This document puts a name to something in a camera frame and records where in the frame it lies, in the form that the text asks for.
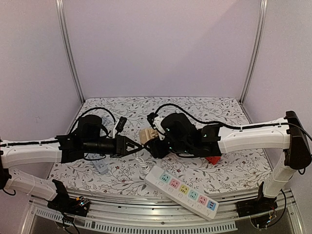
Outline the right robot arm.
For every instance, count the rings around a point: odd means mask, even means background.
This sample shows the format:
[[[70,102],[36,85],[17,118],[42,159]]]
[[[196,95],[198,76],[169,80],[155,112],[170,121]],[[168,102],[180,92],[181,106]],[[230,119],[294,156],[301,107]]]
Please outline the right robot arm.
[[[196,119],[204,125],[200,129],[190,122],[192,118],[185,110],[166,117],[159,116],[157,111],[148,114],[150,126],[159,134],[147,142],[151,155],[164,158],[173,153],[179,157],[206,158],[251,149],[283,150],[280,163],[260,184],[257,198],[235,204],[239,217],[276,208],[276,197],[284,185],[295,172],[305,170],[312,162],[308,144],[311,137],[294,111],[287,111],[285,117],[270,122],[239,126]]]

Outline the red cube socket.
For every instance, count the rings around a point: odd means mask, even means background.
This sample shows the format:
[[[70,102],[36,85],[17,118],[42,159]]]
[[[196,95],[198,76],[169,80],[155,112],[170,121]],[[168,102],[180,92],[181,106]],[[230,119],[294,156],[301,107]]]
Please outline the red cube socket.
[[[210,164],[216,165],[220,160],[221,156],[209,156],[205,158]]]

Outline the beige cube socket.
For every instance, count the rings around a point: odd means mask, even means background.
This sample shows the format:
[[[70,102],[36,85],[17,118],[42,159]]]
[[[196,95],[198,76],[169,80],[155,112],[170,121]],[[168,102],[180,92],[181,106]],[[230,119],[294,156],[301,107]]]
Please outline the beige cube socket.
[[[144,145],[149,140],[157,138],[158,132],[157,130],[154,130],[153,128],[145,128],[139,131],[139,139],[141,145]]]

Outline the white power strip plug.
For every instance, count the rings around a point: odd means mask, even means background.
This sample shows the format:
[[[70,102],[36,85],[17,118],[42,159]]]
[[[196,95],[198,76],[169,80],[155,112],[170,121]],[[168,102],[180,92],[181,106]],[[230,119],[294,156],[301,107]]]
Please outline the white power strip plug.
[[[144,175],[147,175],[150,172],[151,167],[147,164],[147,162],[142,157],[136,156],[135,159],[137,163],[139,164],[140,170],[142,171],[142,173]]]

